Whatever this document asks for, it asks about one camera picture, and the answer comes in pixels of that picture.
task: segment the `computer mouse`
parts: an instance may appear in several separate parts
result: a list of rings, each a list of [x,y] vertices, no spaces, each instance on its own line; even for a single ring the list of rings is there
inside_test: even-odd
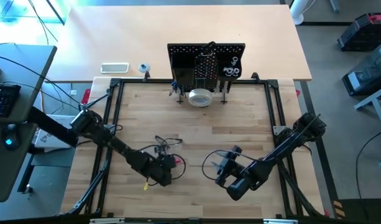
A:
[[[16,124],[8,124],[1,131],[1,139],[5,148],[8,150],[15,150],[21,146],[21,140],[18,133]]]

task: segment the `yellow tag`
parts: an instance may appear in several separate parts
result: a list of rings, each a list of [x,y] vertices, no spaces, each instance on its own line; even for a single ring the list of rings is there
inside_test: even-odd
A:
[[[148,187],[149,187],[149,183],[146,182],[146,183],[145,183],[145,187],[143,187],[143,190],[147,190]]]

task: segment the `beige tabletop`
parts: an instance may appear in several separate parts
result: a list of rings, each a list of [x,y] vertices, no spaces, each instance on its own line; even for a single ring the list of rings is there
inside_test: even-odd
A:
[[[127,77],[172,78],[167,44],[245,43],[242,77],[310,80],[287,5],[74,7],[47,77],[92,82],[102,63],[128,62]]]
[[[95,78],[90,100],[105,94],[109,83],[110,78]],[[292,125],[301,116],[294,82],[279,80],[279,85],[285,119],[287,124]],[[230,150],[237,145],[243,149],[243,154],[254,158],[266,156],[273,149],[264,87],[235,84],[227,95],[228,104],[221,104],[221,95],[215,95],[213,103],[207,108],[191,106],[187,101],[179,105],[176,97],[168,97],[171,89],[169,84],[125,84],[118,121],[123,125],[123,130],[118,131],[116,136],[134,149],[155,144],[156,134],[163,138],[182,138],[183,144],[172,148],[172,152],[185,158],[188,166],[185,175],[166,187],[156,185],[144,191],[145,178],[114,152],[103,213],[114,212],[115,217],[143,218],[275,218],[275,214],[284,214],[276,167],[260,189],[254,192],[249,190],[238,201],[233,201],[224,189],[201,172],[204,158],[215,149]],[[117,91],[113,96],[110,118],[116,95]],[[91,109],[103,114],[105,104],[106,100],[100,101]],[[62,212],[69,211],[88,188],[95,152],[93,143],[76,149]],[[211,159],[218,163],[221,160],[218,156]],[[293,159],[300,189],[317,211],[323,212],[309,151],[298,148],[293,153]],[[237,161],[245,166],[250,162],[242,157]],[[216,177],[214,171],[208,160],[206,173]],[[180,172],[178,169],[172,170],[173,175]],[[291,191],[289,196],[295,211]],[[94,198],[94,210],[97,198],[98,194]]]

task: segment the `red object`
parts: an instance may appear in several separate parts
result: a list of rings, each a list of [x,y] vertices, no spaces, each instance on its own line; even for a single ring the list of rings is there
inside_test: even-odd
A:
[[[324,209],[324,214],[329,217],[329,212],[326,209]]]
[[[381,15],[373,15],[373,16],[369,16],[369,19],[371,21],[371,23],[377,23],[377,22],[381,22]]]
[[[88,103],[88,100],[90,99],[90,94],[91,94],[91,89],[86,89],[85,93],[84,93],[84,96],[83,96],[83,99],[81,100],[82,104],[85,105],[85,104]]]

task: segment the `keyboard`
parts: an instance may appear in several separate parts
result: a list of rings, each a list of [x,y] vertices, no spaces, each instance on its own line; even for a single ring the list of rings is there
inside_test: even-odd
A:
[[[10,115],[20,90],[19,85],[0,84],[0,117],[6,118]]]

